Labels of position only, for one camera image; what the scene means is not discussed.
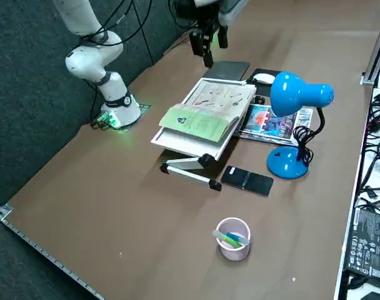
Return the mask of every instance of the black smartphone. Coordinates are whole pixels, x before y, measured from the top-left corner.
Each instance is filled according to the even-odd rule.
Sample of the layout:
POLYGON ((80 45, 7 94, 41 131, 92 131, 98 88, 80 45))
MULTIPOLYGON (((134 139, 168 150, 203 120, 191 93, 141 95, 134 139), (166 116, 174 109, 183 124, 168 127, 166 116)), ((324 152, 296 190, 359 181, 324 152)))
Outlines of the black smartphone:
POLYGON ((273 178, 239 169, 238 167, 228 166, 222 175, 221 182, 268 197, 273 185, 273 178))

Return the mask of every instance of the computer mouse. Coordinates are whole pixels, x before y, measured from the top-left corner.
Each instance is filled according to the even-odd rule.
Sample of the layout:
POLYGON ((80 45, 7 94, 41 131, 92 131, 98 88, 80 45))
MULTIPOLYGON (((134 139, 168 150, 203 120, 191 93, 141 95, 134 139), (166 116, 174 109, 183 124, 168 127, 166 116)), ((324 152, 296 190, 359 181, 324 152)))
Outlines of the computer mouse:
POLYGON ((269 74, 266 74, 266 73, 258 73, 258 74, 255 74, 255 75, 254 75, 254 79, 255 79, 258 83, 262 83, 262 84, 272 84, 273 81, 275 80, 275 76, 273 76, 273 75, 269 75, 269 74))

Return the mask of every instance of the pen holder cup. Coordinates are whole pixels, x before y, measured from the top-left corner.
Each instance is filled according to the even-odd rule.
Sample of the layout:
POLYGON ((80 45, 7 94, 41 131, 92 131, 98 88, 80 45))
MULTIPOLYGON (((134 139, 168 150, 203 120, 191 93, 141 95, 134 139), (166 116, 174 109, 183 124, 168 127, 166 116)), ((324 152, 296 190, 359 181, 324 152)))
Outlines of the pen holder cup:
MULTIPOLYGON (((217 225, 216 230, 223 234, 233 233, 238 236, 242 236, 251 242, 251 232, 248 225, 246 222, 236 217, 228 217, 223 219, 217 225)), ((244 259, 250 250, 249 244, 247 246, 242 245, 239 248, 234 248, 232 245, 229 245, 220 239, 216 239, 216 242, 219 244, 223 256, 230 261, 240 261, 244 259)))

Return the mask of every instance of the magazine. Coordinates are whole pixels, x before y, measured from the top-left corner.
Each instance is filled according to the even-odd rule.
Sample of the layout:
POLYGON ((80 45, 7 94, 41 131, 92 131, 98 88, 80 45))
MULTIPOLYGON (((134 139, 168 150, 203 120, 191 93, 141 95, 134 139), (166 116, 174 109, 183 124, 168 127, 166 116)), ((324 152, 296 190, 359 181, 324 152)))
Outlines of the magazine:
POLYGON ((293 130, 311 125, 313 109, 302 108, 295 114, 277 117, 268 105, 251 104, 237 136, 266 143, 297 146, 293 130))

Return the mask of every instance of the table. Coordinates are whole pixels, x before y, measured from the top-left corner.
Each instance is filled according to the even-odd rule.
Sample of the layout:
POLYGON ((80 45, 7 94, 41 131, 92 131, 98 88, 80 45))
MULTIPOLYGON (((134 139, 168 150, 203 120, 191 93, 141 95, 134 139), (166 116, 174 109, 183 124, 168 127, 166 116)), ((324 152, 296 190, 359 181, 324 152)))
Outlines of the table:
MULTIPOLYGON (((275 179, 268 198, 159 171, 172 153, 150 143, 158 122, 206 70, 182 45, 131 84, 137 100, 151 105, 147 114, 129 132, 82 127, 11 199, 6 222, 100 298, 333 297, 370 95, 359 80, 378 16, 380 1, 251 1, 229 30, 229 49, 214 47, 215 60, 249 61, 250 72, 283 69, 335 88, 326 127, 309 145, 309 174, 275 179), (223 259, 211 234, 229 216, 251 229, 241 262, 223 259)), ((271 176, 273 147, 233 139, 221 169, 271 176)))

